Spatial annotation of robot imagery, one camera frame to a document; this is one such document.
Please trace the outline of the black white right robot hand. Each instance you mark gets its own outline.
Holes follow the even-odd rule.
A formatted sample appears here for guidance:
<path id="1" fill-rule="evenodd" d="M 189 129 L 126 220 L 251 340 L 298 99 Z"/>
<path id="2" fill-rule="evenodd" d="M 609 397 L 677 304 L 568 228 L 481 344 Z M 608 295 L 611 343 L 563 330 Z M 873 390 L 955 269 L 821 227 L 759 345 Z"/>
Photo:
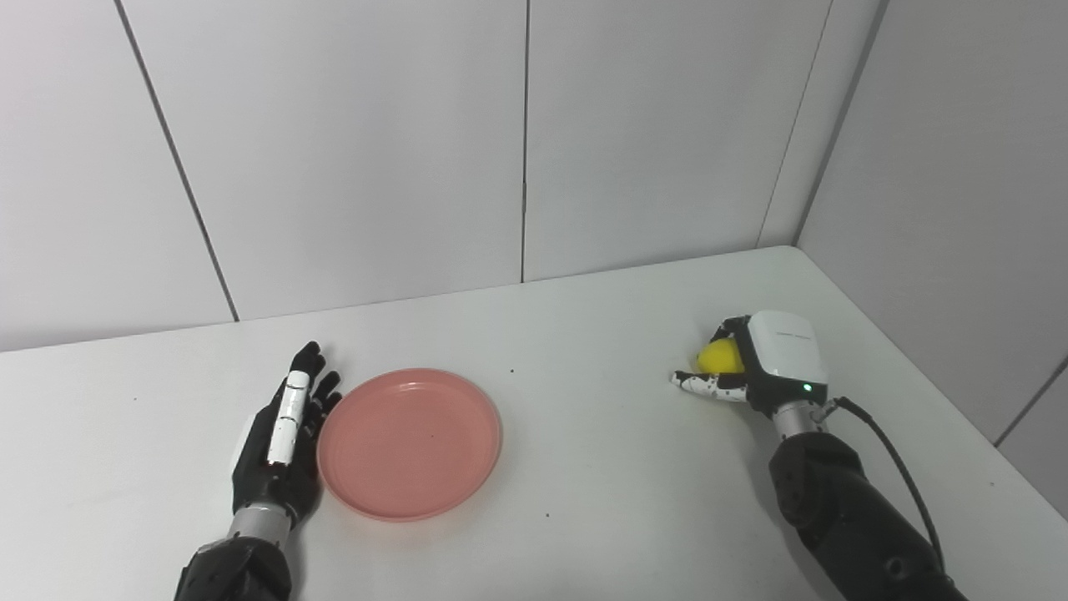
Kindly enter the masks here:
<path id="1" fill-rule="evenodd" d="M 697 371 L 673 371 L 671 383 L 718 401 L 748 404 L 765 416 L 788 404 L 823 407 L 829 399 L 815 330 L 794 313 L 758 311 L 724 320 L 694 364 Z"/>

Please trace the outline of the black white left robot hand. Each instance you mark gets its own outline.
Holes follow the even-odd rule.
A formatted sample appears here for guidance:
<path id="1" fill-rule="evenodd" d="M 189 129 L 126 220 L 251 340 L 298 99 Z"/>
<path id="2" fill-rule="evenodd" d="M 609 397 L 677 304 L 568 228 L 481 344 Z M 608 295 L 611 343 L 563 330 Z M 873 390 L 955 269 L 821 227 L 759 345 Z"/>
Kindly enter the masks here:
<path id="1" fill-rule="evenodd" d="M 290 518 L 290 529 L 312 513 L 321 495 L 318 483 L 317 442 L 325 420 L 335 409 L 342 393 L 337 371 L 325 369 L 325 357 L 317 341 L 309 341 L 294 355 L 290 369 L 304 371 L 310 383 L 316 388 L 305 400 L 304 414 L 296 429 L 296 441 L 290 463 L 272 464 L 267 459 L 270 438 L 278 418 L 284 384 L 279 384 L 270 404 L 260 408 L 250 432 L 245 438 L 241 450 L 232 474 L 233 510 L 238 511 L 253 503 L 273 503 L 283 508 Z"/>

